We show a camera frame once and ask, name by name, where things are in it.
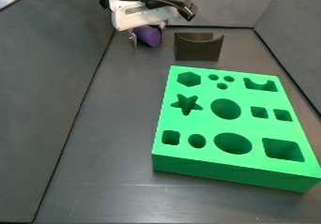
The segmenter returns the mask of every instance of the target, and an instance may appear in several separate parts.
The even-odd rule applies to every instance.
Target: green foam block
[[[162,172],[305,192],[321,168],[275,76],[171,67],[152,145]]]

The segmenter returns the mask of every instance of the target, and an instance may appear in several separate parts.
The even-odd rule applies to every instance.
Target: arch-shaped hole
[[[218,134],[214,143],[222,151],[230,154],[242,155],[251,151],[251,142],[234,133]]]
[[[246,88],[251,90],[277,92],[275,83],[271,80],[266,80],[266,83],[259,84],[255,83],[250,78],[245,78],[245,85]]]

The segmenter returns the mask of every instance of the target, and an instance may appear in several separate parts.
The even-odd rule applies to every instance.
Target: black table surface
[[[225,35],[218,62],[175,62],[174,33]],[[154,172],[151,146],[171,65],[277,75],[321,161],[321,120],[250,29],[170,27],[156,48],[112,38],[36,223],[321,223],[321,184],[305,194]]]

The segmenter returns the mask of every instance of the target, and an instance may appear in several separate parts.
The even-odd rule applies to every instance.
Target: small circular hole
[[[226,89],[229,88],[227,85],[223,84],[223,83],[218,83],[218,84],[216,84],[216,87],[218,87],[220,90],[226,90]]]
[[[208,78],[210,78],[212,81],[216,81],[216,80],[218,80],[218,76],[214,75],[214,74],[211,74],[211,75],[208,76]]]
[[[226,77],[225,77],[225,81],[226,81],[226,82],[234,82],[234,78],[230,77],[230,76],[226,76]]]
[[[203,148],[206,145],[206,139],[202,135],[194,134],[188,137],[188,143],[194,148]]]

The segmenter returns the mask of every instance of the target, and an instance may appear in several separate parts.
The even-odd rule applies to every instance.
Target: diamond-shaped hole
[[[274,109],[274,115],[275,115],[275,119],[279,121],[286,121],[286,122],[291,122],[291,115],[286,110],[278,110]]]
[[[250,107],[251,115],[257,118],[269,118],[267,111],[265,108]]]
[[[180,133],[172,130],[163,131],[162,143],[167,145],[178,145]]]
[[[299,162],[305,161],[298,144],[295,142],[267,138],[263,138],[262,142],[267,157]]]
[[[176,81],[187,87],[200,84],[200,76],[192,72],[184,72],[178,75]]]

